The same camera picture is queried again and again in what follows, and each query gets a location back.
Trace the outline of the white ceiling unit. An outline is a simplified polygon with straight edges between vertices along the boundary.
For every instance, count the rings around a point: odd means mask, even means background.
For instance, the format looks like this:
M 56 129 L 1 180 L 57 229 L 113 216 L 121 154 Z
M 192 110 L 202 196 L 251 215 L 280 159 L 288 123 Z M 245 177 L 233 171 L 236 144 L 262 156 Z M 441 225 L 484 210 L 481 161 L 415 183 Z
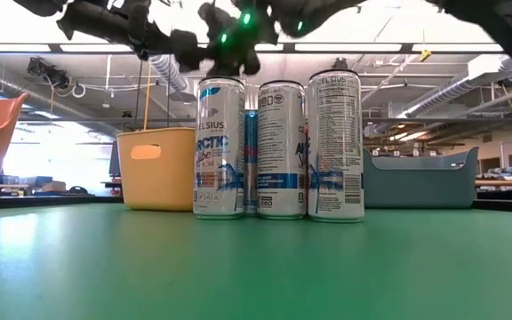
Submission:
M 508 55 L 482 54 L 468 63 L 468 78 L 490 83 L 512 77 L 512 58 Z

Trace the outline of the blue silver Red Bull can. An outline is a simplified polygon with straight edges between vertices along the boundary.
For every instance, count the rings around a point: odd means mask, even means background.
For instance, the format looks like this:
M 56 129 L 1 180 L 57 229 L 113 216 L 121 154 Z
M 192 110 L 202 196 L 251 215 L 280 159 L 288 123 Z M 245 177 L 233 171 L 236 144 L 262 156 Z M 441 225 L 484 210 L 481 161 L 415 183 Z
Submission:
M 258 112 L 245 111 L 244 127 L 244 213 L 257 215 Z

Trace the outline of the grey ceiling duct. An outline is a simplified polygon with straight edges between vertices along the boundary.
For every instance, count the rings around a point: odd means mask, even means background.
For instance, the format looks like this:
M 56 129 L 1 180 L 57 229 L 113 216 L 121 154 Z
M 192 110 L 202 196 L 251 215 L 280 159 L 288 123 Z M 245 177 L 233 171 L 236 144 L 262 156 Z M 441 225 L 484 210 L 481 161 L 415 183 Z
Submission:
M 13 72 L 7 72 L 0 69 L 0 96 L 7 99 L 16 98 L 22 93 L 26 93 L 26 102 L 29 106 L 37 110 L 51 112 L 52 93 L 49 85 L 43 85 L 37 89 L 35 84 L 20 80 Z M 61 119 L 70 122 L 78 122 L 90 129 L 115 137 L 121 131 L 111 124 L 96 122 L 97 117 L 87 111 L 83 111 L 77 104 L 54 95 L 53 114 Z

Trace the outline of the yellow plastic bin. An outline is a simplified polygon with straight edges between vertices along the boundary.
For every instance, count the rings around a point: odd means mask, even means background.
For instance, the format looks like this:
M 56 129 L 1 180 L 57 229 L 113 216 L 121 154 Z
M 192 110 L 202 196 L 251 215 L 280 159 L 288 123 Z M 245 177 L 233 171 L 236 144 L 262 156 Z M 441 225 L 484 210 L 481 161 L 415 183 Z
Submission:
M 190 212 L 196 131 L 171 127 L 117 135 L 124 204 L 132 210 Z

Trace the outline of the yellow hanging hook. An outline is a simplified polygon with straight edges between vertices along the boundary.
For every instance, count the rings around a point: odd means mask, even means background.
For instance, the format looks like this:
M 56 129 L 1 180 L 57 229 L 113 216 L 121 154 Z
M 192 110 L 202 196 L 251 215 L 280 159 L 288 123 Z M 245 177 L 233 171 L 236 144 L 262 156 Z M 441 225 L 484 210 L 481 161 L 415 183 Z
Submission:
M 422 29 L 422 43 L 420 47 L 419 61 L 425 62 L 432 55 L 432 51 L 429 50 L 426 43 L 426 29 Z

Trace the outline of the dark monitor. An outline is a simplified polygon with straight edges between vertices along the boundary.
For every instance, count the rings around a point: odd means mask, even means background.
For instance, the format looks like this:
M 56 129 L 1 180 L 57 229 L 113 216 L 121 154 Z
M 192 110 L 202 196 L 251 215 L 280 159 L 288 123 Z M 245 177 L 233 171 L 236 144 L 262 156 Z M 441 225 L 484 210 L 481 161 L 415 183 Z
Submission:
M 118 154 L 118 143 L 116 140 L 114 140 L 112 143 L 108 174 L 112 178 L 121 176 L 120 164 L 119 164 L 119 154 Z

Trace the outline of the black table frame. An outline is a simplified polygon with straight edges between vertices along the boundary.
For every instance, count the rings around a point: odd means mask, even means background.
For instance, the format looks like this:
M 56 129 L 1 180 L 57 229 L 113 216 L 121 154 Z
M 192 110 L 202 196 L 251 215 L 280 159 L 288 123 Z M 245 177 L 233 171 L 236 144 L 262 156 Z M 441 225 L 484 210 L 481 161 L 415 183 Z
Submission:
M 0 196 L 0 209 L 58 206 L 72 204 L 121 204 L 121 197 L 112 196 Z M 512 200 L 477 199 L 473 209 L 512 212 Z

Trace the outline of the long ceiling light fixture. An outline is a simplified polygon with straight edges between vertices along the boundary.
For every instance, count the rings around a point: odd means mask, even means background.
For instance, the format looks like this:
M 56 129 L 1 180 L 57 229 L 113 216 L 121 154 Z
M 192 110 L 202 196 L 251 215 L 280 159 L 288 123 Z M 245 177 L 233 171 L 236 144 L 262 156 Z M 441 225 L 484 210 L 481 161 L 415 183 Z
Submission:
M 257 44 L 257 53 L 325 53 L 325 54 L 411 54 L 428 50 L 437 54 L 502 54 L 493 43 L 280 43 Z M 128 54 L 130 47 L 122 44 L 12 44 L 0 43 L 0 54 Z

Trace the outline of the silver flexible duct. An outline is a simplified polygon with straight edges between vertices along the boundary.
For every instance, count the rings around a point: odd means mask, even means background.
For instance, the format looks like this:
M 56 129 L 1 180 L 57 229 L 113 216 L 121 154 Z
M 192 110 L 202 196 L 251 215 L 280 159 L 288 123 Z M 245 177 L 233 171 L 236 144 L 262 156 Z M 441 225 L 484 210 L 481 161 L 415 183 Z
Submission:
M 180 65 L 173 55 L 152 56 L 149 64 L 159 79 L 168 85 L 170 93 L 185 92 L 188 89 L 188 82 L 180 73 Z

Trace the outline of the white Celsius energy drink can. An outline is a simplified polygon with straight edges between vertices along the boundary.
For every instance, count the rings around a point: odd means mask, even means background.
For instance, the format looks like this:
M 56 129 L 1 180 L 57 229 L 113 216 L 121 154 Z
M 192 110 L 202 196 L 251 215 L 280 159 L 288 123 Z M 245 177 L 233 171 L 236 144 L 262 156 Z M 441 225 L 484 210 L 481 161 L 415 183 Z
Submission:
M 257 213 L 271 220 L 301 219 L 307 203 L 303 86 L 290 80 L 264 83 L 258 115 Z
M 199 83 L 193 213 L 227 220 L 244 214 L 244 84 L 231 77 Z
M 364 219 L 361 83 L 352 70 L 309 78 L 308 216 L 327 222 Z

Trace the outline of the large silver ceiling duct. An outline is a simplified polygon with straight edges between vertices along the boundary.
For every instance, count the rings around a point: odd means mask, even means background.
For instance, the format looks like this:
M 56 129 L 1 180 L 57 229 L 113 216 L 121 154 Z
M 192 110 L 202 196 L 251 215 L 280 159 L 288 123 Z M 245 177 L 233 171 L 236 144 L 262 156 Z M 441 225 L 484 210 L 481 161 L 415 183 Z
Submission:
M 418 99 L 402 106 L 402 112 L 391 116 L 390 119 L 410 119 L 429 112 L 443 104 L 455 100 L 460 96 L 475 90 L 477 87 L 488 84 L 478 83 L 468 78 L 467 70 L 450 79 L 446 84 L 438 86 Z

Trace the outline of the blue-grey plastic bin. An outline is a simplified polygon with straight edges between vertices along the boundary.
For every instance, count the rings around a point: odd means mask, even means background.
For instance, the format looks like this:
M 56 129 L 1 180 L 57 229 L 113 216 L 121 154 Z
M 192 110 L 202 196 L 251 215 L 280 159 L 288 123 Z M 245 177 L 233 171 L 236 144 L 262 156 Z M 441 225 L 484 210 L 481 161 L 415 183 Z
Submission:
M 364 152 L 369 209 L 467 209 L 476 199 L 478 148 L 448 156 L 384 157 Z

